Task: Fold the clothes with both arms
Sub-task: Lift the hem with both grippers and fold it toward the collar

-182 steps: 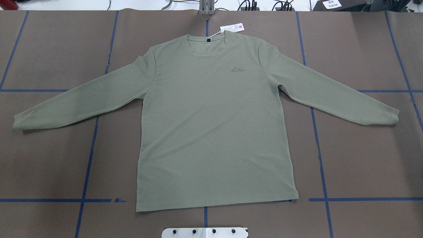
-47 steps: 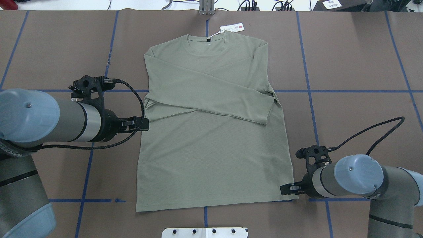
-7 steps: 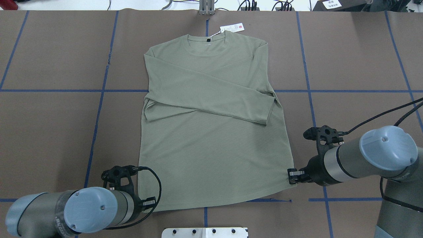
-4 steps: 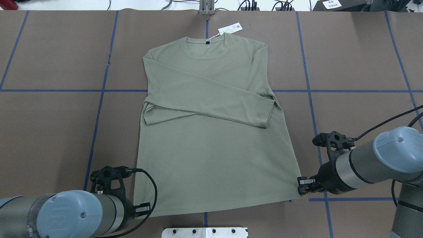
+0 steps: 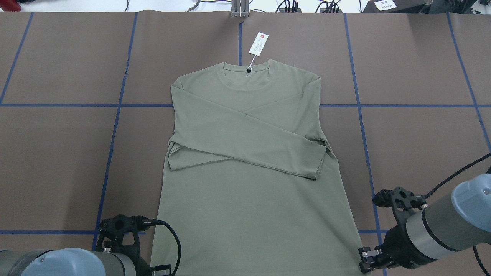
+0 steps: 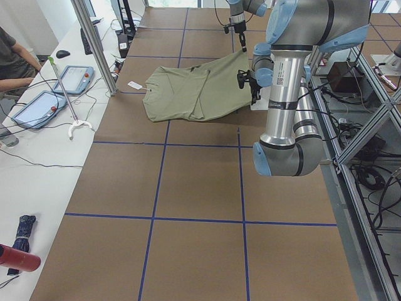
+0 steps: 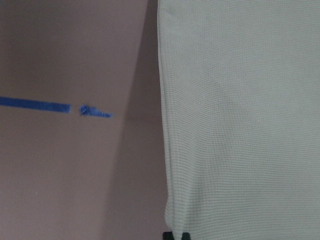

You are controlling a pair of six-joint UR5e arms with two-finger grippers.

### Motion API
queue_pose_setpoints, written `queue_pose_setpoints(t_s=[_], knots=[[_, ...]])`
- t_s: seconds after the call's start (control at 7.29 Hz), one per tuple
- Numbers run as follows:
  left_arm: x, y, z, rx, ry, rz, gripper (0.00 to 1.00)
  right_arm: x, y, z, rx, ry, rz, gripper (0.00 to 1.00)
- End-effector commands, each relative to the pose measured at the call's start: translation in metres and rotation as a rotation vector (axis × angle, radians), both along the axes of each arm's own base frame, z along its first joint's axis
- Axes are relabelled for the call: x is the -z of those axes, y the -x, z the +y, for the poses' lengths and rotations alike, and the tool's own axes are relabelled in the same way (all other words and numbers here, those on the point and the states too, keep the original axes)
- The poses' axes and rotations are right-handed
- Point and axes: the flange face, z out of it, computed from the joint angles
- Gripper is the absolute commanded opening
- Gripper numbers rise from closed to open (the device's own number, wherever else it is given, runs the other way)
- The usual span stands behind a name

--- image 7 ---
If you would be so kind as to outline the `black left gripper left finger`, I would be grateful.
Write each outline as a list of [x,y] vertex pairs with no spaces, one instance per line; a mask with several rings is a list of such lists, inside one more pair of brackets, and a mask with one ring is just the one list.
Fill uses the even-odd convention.
[[163,232],[162,240],[174,240],[173,232],[172,231]]

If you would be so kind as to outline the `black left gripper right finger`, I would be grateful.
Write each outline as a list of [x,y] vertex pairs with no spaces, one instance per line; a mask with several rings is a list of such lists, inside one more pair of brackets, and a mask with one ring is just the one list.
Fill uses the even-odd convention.
[[189,232],[183,232],[181,236],[181,240],[191,240],[191,235]]

